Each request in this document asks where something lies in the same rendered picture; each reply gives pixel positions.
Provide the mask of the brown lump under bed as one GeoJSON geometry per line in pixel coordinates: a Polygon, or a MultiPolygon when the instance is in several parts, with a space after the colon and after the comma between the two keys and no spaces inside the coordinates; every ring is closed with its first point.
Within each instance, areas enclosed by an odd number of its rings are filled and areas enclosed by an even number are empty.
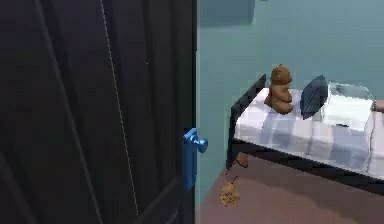
{"type": "Polygon", "coordinates": [[[245,153],[239,153],[236,157],[236,162],[243,168],[248,167],[248,155],[245,153]]]}

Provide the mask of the black bed with checked cover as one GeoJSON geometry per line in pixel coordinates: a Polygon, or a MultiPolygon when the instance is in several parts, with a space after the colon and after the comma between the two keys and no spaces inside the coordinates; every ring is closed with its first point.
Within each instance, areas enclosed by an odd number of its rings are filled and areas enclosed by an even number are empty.
{"type": "Polygon", "coordinates": [[[363,131],[322,122],[321,109],[303,119],[303,90],[292,89],[292,112],[264,104],[269,89],[261,76],[231,106],[226,167],[239,153],[292,167],[384,196],[384,114],[373,111],[363,131]]]}

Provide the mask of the tan round object with stick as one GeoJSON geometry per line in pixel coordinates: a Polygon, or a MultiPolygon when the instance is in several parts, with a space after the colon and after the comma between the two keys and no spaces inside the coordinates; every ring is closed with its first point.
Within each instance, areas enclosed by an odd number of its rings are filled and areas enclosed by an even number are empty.
{"type": "Polygon", "coordinates": [[[234,184],[236,179],[237,177],[234,177],[233,180],[225,184],[220,191],[220,195],[219,195],[220,203],[225,207],[234,205],[240,199],[240,196],[237,193],[236,186],[234,184]]]}

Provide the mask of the brown teddy bear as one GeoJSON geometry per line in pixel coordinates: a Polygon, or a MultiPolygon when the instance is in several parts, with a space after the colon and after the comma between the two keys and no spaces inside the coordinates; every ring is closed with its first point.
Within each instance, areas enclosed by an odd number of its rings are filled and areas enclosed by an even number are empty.
{"type": "Polygon", "coordinates": [[[292,95],[289,92],[291,81],[289,69],[282,64],[276,66],[271,72],[269,92],[264,104],[279,114],[290,113],[293,110],[292,95]]]}

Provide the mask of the black room door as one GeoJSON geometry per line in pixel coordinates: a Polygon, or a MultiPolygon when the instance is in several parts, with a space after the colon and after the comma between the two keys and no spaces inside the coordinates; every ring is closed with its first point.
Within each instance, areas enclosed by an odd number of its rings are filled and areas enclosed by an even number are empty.
{"type": "Polygon", "coordinates": [[[196,0],[0,0],[0,224],[195,224],[196,0]]]}

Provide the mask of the dark blue pillow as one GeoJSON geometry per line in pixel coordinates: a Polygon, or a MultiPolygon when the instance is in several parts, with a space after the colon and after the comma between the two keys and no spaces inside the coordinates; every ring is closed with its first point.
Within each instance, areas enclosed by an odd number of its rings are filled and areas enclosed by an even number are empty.
{"type": "Polygon", "coordinates": [[[315,115],[328,98],[328,83],[323,75],[315,77],[301,93],[300,110],[303,119],[315,115]]]}

